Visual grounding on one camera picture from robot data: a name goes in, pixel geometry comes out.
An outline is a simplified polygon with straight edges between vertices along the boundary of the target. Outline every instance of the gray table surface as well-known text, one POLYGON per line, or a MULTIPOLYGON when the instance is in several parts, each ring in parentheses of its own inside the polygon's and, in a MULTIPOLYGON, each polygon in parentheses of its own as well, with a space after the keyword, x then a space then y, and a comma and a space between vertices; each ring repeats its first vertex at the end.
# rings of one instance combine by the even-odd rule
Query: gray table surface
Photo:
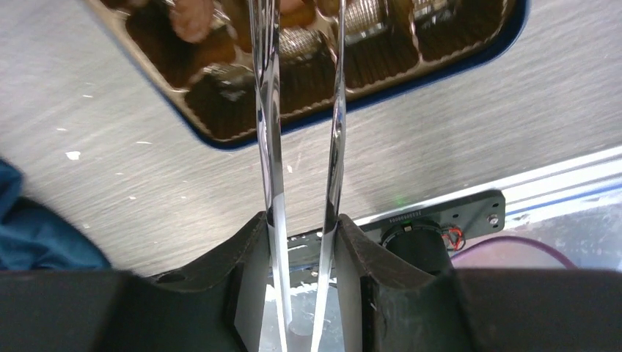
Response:
MULTIPOLYGON (((534 0, 498 60, 349 114, 343 212, 621 145, 621 18, 619 0, 534 0)), ((263 209, 257 147, 202 145, 79 0, 0 1, 0 32, 0 156, 117 267, 182 265, 263 209)), ((321 224, 329 129, 283 137, 291 234, 321 224)))

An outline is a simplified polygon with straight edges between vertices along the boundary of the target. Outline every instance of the chocolate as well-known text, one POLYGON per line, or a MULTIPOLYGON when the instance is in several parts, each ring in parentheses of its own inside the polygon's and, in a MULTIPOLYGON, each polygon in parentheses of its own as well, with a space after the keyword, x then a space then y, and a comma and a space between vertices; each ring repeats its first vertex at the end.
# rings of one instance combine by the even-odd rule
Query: chocolate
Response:
MULTIPOLYGON (((254 137, 247 0, 85 1, 113 23, 121 43, 206 139, 237 144, 254 137)), ((284 126, 332 105, 338 4, 281 0, 284 126)), ((513 0, 348 1, 347 98, 425 76, 482 50, 512 6, 513 0)))

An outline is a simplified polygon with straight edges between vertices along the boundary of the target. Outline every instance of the metal tongs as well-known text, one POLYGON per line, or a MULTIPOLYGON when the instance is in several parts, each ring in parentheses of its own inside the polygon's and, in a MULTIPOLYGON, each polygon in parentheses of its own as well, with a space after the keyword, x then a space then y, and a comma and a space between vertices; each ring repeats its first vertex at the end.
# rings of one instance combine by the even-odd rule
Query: metal tongs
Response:
POLYGON ((283 161, 281 155, 280 86, 279 86, 279 0, 249 0, 249 14, 255 70, 257 140, 259 144, 263 190, 266 196, 268 236, 272 258, 272 277, 277 291, 277 317, 282 352, 288 345, 296 351, 319 349, 326 298, 332 266, 334 234, 337 229, 339 202, 343 184, 345 152, 345 83, 343 51, 345 46, 345 0, 340 1, 334 108, 332 117, 329 174, 326 185, 326 211, 322 229, 318 296, 312 336, 299 336, 290 330, 292 309, 288 237, 285 217, 283 161))

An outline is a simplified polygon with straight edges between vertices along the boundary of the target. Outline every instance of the purple cable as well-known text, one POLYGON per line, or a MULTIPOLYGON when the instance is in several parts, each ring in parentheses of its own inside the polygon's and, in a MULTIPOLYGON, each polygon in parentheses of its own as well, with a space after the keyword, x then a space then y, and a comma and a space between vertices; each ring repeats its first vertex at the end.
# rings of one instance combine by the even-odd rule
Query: purple cable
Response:
POLYGON ((552 248, 551 246, 547 246, 546 244, 532 240, 531 238, 525 237, 515 237, 515 236, 499 236, 494 238, 489 238, 488 240, 481 241, 480 243, 474 244, 472 247, 465 249, 457 254, 454 254, 451 257, 451 261, 460 259, 465 256, 471 256, 477 254, 478 249, 483 249, 484 247, 490 247, 494 244, 499 243, 518 243, 525 246, 532 247, 539 251, 545 252, 551 257, 555 258, 558 262, 564 265, 567 269, 576 269, 577 266, 573 264, 564 254, 559 252, 558 250, 552 248))

